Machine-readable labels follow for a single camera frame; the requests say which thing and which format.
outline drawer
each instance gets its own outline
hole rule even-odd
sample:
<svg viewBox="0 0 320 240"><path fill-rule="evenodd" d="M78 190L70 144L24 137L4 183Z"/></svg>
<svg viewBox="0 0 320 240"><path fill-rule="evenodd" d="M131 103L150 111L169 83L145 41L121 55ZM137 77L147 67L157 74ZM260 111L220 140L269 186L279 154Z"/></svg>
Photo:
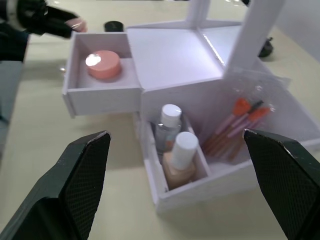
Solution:
<svg viewBox="0 0 320 240"><path fill-rule="evenodd" d="M87 56L99 50L120 56L122 72L113 82L99 81L87 72ZM127 34L75 32L62 95L71 116L139 111L141 87Z"/></svg>

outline white cosmetic organizer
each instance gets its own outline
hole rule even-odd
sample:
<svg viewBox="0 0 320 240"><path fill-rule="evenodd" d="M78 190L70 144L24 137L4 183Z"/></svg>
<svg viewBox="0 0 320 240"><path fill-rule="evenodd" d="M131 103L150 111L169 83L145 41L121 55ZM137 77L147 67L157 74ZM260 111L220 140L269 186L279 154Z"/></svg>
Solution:
<svg viewBox="0 0 320 240"><path fill-rule="evenodd" d="M168 191L150 124L165 104L181 107L184 130L195 131L201 140L206 136L204 131L199 134L208 120L207 134L232 111L239 97L231 90L235 79L247 79L244 96L258 80L267 93L262 100L271 100L276 107L266 118L264 130L294 138L309 151L320 146L317 123L257 57L284 0L253 1L243 23L206 19L209 4L210 0L191 0L183 21L132 26L127 32L75 33L72 37L63 87L65 104L72 117L134 113L158 212L257 185L253 164L249 157L244 158L245 150L239 160L228 163L206 159L199 147L193 182ZM117 81L102 83L87 74L85 59L98 50L119 54L123 72Z"/></svg>

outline table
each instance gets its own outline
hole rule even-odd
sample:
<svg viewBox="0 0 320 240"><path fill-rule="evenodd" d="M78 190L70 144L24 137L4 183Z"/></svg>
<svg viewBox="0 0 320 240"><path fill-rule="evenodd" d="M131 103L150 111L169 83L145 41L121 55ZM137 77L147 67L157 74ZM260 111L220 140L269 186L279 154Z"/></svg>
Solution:
<svg viewBox="0 0 320 240"><path fill-rule="evenodd" d="M183 1L56 1L88 21L92 32L118 20L125 26L182 19ZM215 0L210 15L241 19L246 8ZM274 29L275 52L265 60L274 74L293 79L289 90L320 121L320 64ZM158 216L154 210L140 146L130 114L71 119L62 100L70 42L32 36L19 86L0 171L0 229L4 228L35 182L58 160L68 143L101 130L112 134L104 189L91 240L285 240L259 188Z"/></svg>

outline compartment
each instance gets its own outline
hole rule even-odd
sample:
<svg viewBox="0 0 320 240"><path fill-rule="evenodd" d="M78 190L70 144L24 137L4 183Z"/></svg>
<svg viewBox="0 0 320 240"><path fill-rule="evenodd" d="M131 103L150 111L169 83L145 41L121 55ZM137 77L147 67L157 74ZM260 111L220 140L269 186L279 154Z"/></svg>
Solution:
<svg viewBox="0 0 320 240"><path fill-rule="evenodd" d="M216 56L195 29L129 28L127 32L137 75L145 90L219 79L223 75Z"/></svg>
<svg viewBox="0 0 320 240"><path fill-rule="evenodd" d="M220 123L232 113L236 100L243 97L254 98L254 102L263 100L263 107L270 107L273 110L261 119L255 129L295 139L311 152L319 149L318 124L288 92L284 87L285 83L272 75L246 70L230 73L224 82L216 82L220 94L207 96L205 102L212 104L209 104L208 110L205 111L208 114L203 115L203 118L197 122L200 124L198 129L201 129L200 144L202 145ZM238 168L241 164L251 161L245 145L233 161L228 160L229 153L230 149L219 157L205 156L212 175L228 172L230 168Z"/></svg>
<svg viewBox="0 0 320 240"><path fill-rule="evenodd" d="M181 131L188 131L191 133L193 129L185 115L181 118L182 128ZM196 184L198 181L207 178L210 175L210 170L207 165L207 162L204 158L201 148L198 146L195 153L193 162L196 166L196 173L191 180L192 182L178 187L174 190L169 190L163 167L161 165L161 157L157 154L156 143L154 138L154 132L152 124L149 122L144 122L142 125L142 137L140 138L142 153L144 162L146 165L146 170L148 173L148 178L150 182L151 192L153 195L153 200L155 204L158 204L159 197L161 194L175 192L181 188L192 188L193 184Z"/></svg>
<svg viewBox="0 0 320 240"><path fill-rule="evenodd" d="M87 72L87 56L99 50L120 56L122 72L113 82L99 81ZM139 110L141 87L126 33L74 33L66 69L63 97L71 115Z"/></svg>

